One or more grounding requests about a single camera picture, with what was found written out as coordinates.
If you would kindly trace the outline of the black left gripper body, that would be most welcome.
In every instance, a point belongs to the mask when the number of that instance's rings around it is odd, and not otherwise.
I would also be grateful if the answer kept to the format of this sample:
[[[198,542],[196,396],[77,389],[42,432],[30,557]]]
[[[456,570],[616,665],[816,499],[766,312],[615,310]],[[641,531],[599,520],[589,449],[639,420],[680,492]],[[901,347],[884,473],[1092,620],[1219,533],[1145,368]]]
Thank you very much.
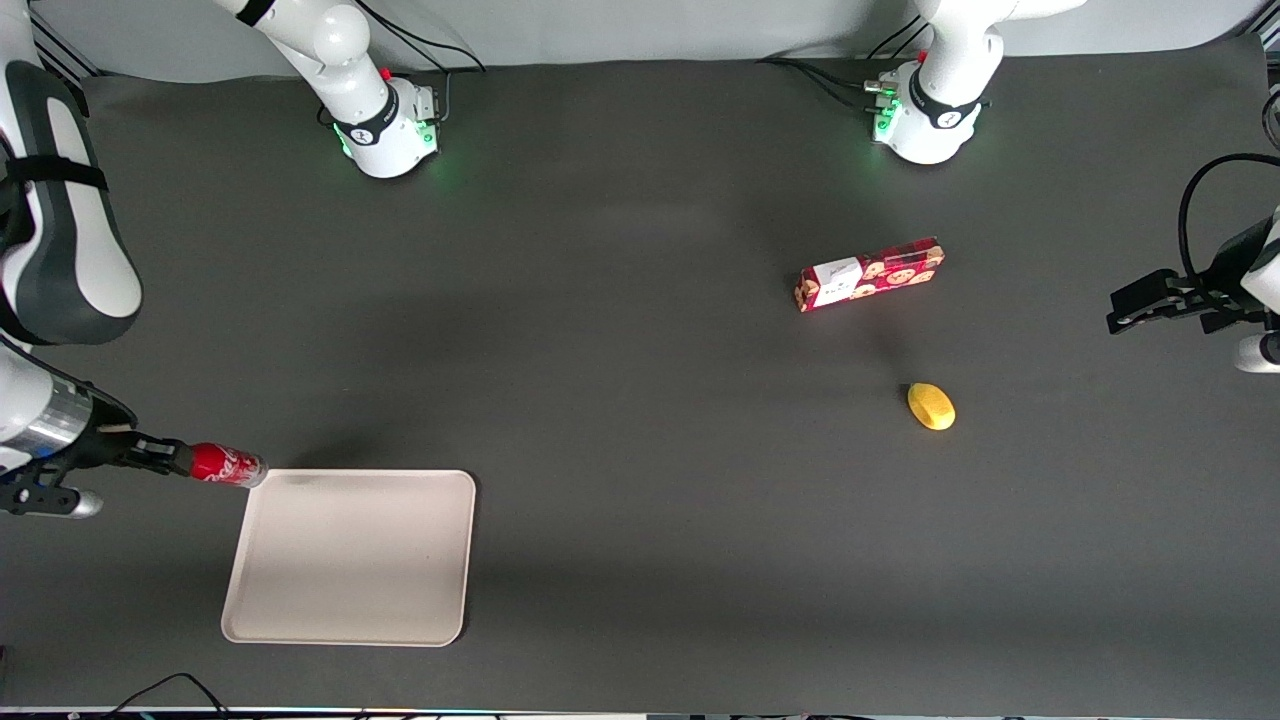
[[[1199,319],[1204,333],[1216,333],[1238,323],[1266,323],[1263,304],[1242,288],[1242,278],[1263,252],[1272,225],[1274,220],[1261,220],[1233,236],[1215,254],[1208,269],[1199,274],[1207,291],[1236,313],[1234,319],[1217,310],[1206,313]]]

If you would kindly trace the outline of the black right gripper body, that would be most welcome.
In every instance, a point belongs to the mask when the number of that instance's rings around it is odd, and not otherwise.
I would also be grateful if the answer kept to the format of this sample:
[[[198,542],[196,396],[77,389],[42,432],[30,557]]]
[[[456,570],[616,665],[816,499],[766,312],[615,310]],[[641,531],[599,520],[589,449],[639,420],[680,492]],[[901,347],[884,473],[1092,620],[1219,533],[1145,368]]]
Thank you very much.
[[[132,456],[137,443],[137,416],[128,407],[92,398],[88,424],[60,454],[60,469],[138,468],[138,461]]]

